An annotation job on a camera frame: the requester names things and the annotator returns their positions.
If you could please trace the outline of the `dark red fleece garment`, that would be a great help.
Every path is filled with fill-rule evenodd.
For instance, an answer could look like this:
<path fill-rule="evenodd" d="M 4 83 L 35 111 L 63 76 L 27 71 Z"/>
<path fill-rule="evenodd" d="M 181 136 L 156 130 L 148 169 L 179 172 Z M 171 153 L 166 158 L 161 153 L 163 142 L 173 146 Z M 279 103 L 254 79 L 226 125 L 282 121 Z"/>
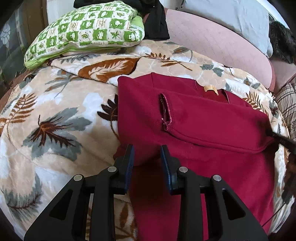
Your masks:
<path fill-rule="evenodd" d="M 180 198 L 166 188 L 162 145 L 196 174 L 220 175 L 267 232 L 273 215 L 274 157 L 265 113 L 225 90 L 150 73 L 118 79 L 118 134 L 135 149 L 129 196 L 138 240 L 175 240 Z"/>

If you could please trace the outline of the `striped brown quilt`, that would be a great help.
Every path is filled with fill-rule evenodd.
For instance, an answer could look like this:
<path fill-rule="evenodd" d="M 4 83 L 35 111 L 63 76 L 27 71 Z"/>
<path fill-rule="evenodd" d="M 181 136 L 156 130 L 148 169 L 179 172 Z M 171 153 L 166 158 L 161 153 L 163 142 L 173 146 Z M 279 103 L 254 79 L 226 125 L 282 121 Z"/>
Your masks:
<path fill-rule="evenodd" d="M 276 103 L 285 120 L 290 138 L 295 141 L 295 78 L 288 82 L 276 95 Z"/>

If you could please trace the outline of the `pink quilted bolster cushion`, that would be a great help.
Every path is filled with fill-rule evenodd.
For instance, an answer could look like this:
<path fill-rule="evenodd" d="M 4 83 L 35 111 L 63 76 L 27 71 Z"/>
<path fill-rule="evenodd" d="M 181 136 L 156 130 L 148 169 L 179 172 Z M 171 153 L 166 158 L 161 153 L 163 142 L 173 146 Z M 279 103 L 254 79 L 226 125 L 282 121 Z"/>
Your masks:
<path fill-rule="evenodd" d="M 244 70 L 274 91 L 272 63 L 237 33 L 200 16 L 173 9 L 166 9 L 166 24 L 170 41 L 228 67 Z"/>

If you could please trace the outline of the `leaf pattern fleece blanket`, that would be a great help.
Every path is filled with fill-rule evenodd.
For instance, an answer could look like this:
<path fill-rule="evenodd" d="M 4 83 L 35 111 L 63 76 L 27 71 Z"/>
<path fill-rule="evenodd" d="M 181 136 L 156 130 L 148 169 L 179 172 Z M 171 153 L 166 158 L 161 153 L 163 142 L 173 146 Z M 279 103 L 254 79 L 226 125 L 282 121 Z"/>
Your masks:
<path fill-rule="evenodd" d="M 63 54 L 17 86 L 1 112 L 1 211 L 20 239 L 74 175 L 92 176 L 114 163 L 118 79 L 150 73 L 231 92 L 265 113 L 270 130 L 289 136 L 273 95 L 255 77 L 175 43 L 144 40 L 131 48 Z M 286 164 L 287 149 L 278 146 L 267 233 L 277 232 L 290 214 L 281 200 Z M 116 237 L 138 240 L 129 192 L 114 204 Z"/>

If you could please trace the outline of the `dark furry garment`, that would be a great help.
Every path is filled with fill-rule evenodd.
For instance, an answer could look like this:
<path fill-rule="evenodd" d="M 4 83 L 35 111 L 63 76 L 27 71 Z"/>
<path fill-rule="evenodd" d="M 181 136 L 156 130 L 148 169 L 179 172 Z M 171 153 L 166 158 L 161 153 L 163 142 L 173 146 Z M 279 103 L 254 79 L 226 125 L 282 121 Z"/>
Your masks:
<path fill-rule="evenodd" d="M 281 60 L 295 63 L 295 37 L 292 31 L 278 21 L 269 23 L 269 38 L 273 54 Z"/>

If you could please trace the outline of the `light blue pillow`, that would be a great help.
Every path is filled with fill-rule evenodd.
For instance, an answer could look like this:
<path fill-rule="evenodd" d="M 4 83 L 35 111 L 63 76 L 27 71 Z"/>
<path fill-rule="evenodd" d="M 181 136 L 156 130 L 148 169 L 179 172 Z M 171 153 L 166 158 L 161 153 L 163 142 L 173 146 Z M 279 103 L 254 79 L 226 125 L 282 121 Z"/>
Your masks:
<path fill-rule="evenodd" d="M 273 55 L 269 38 L 269 14 L 258 1 L 182 1 L 180 11 L 211 20 L 250 42 L 265 56 Z"/>

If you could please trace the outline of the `black cloth garment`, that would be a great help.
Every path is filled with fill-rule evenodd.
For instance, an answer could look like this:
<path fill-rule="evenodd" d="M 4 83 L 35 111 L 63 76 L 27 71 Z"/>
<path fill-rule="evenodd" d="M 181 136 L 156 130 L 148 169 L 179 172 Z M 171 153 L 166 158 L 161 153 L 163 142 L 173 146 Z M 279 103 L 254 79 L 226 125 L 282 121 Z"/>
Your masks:
<path fill-rule="evenodd" d="M 129 47 L 170 38 L 160 1 L 74 1 L 73 7 L 87 44 Z"/>

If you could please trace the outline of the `green white patterned pillow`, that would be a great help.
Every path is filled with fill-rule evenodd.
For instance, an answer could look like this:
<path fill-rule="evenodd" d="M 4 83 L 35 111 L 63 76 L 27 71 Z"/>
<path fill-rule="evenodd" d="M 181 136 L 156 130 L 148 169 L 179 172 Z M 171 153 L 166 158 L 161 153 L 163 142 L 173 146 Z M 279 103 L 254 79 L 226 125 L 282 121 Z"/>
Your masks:
<path fill-rule="evenodd" d="M 132 47 L 145 37 L 138 11 L 122 1 L 91 4 L 75 9 L 48 25 L 24 56 L 33 70 L 68 51 Z"/>

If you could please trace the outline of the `white bed headboard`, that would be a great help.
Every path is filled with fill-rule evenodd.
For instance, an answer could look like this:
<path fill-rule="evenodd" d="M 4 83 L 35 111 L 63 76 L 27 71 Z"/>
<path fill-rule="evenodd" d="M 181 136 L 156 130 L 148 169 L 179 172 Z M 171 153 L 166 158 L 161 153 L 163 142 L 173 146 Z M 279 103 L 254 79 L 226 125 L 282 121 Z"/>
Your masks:
<path fill-rule="evenodd" d="M 74 0 L 47 0 L 47 17 L 49 25 L 58 18 L 74 10 Z"/>

